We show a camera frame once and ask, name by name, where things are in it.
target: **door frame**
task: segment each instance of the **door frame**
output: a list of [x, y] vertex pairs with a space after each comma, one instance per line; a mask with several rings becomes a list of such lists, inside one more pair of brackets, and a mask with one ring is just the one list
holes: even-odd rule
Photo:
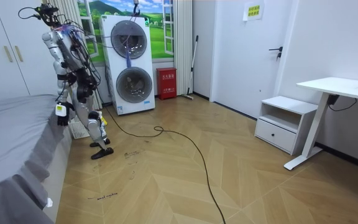
[[[285, 34], [285, 39], [284, 39], [284, 44], [283, 44], [284, 50], [282, 52], [282, 56], [281, 56], [280, 62], [278, 64], [278, 71], [277, 71], [273, 96], [278, 96], [278, 91], [280, 89], [280, 85], [282, 82], [283, 72], [284, 72], [284, 68], [285, 68], [285, 62], [287, 61], [287, 56], [288, 56], [288, 47], [290, 45], [293, 27], [295, 25], [296, 14], [298, 12], [298, 5], [299, 5], [299, 0], [292, 0], [291, 9], [290, 9], [290, 17], [288, 18], [287, 31]], [[216, 89], [216, 85], [217, 85], [216, 77], [218, 76], [217, 72], [218, 72], [218, 64], [219, 64], [219, 57], [220, 57], [220, 55], [217, 54], [217, 52], [219, 51], [219, 46], [218, 46], [219, 40], [217, 40], [217, 38], [216, 38], [216, 37], [219, 37], [219, 35], [218, 35], [219, 29], [217, 29], [217, 28], [218, 28], [218, 26], [220, 26], [216, 22], [216, 18], [219, 17], [218, 14], [219, 14], [219, 11], [218, 11], [218, 7], [216, 7], [216, 2], [215, 2], [213, 58], [212, 58], [213, 66], [212, 66], [211, 83], [210, 83], [210, 89], [209, 89], [209, 101], [210, 102], [215, 102], [215, 98], [216, 98], [216, 93], [215, 93], [215, 89]]]

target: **wooden floor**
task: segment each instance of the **wooden floor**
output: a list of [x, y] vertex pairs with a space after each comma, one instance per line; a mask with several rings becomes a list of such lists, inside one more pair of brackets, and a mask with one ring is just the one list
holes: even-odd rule
[[[256, 122], [195, 97], [160, 101], [117, 117], [128, 132], [163, 126], [201, 149], [227, 223], [358, 223], [358, 167], [325, 152], [286, 170], [291, 156], [254, 137]], [[222, 223], [189, 140], [163, 133], [135, 138], [103, 110], [114, 154], [92, 161], [90, 138], [73, 141], [57, 224]]]

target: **landscape wall mural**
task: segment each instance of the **landscape wall mural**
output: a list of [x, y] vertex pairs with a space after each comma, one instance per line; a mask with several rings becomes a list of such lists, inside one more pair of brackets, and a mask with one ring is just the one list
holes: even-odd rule
[[[83, 0], [77, 0], [78, 8], [81, 16], [87, 16], [86, 8]], [[89, 9], [92, 15], [93, 27], [96, 35], [100, 35], [99, 20], [101, 15], [117, 15], [131, 16], [133, 13], [133, 0], [88, 0]], [[161, 0], [139, 0], [140, 17], [149, 19], [150, 41], [152, 48], [152, 58], [172, 58], [173, 55], [166, 54], [164, 49], [164, 33], [162, 22], [162, 2]], [[89, 30], [83, 22], [83, 28]], [[170, 26], [167, 27], [167, 35], [170, 35]], [[101, 46], [101, 38], [96, 37], [98, 43], [99, 56], [94, 57], [94, 62], [103, 62], [103, 46]], [[92, 42], [87, 42], [89, 52], [94, 52]]]

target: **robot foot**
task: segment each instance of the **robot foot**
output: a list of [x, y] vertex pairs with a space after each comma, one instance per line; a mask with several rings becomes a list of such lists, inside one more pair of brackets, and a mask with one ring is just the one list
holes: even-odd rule
[[91, 156], [91, 159], [100, 159], [104, 156], [108, 156], [110, 154], [112, 154], [114, 152], [114, 150], [112, 148], [107, 148], [107, 150], [104, 150], [104, 149], [100, 149], [99, 152], [97, 152], [96, 154], [93, 154]]
[[[104, 141], [104, 143], [105, 143], [105, 144], [110, 144], [110, 139], [106, 139], [106, 140]], [[92, 142], [89, 146], [90, 146], [90, 147], [99, 147], [99, 143], [97, 143], [97, 142]]]

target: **cabinet handle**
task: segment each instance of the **cabinet handle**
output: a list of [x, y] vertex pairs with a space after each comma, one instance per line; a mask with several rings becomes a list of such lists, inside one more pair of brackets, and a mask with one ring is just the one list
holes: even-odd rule
[[17, 56], [19, 57], [19, 60], [23, 62], [22, 54], [20, 54], [20, 50], [18, 46], [15, 46]]
[[4, 46], [4, 49], [5, 49], [5, 53], [6, 53], [6, 56], [8, 57], [8, 59], [9, 59], [9, 61], [13, 62], [12, 57], [11, 57], [11, 53], [9, 53], [8, 48], [6, 46]]

